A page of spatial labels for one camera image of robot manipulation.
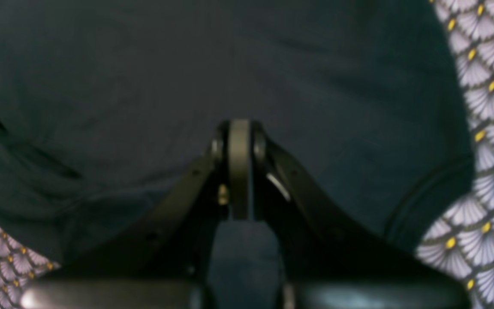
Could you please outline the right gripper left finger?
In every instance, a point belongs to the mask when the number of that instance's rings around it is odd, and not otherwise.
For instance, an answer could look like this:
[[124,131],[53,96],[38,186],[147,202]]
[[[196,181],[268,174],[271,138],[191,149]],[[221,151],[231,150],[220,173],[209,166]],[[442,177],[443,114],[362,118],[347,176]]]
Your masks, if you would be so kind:
[[166,197],[95,250],[31,282],[24,309],[214,309],[214,233],[242,218],[242,121],[226,121]]

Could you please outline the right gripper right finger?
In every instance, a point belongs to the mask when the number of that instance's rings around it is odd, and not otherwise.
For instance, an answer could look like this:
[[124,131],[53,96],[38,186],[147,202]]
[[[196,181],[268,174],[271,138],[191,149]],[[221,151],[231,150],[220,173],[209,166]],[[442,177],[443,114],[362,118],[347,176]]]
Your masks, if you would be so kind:
[[280,308],[470,307],[461,284],[351,219],[254,121],[242,121],[242,219],[265,221],[280,241]]

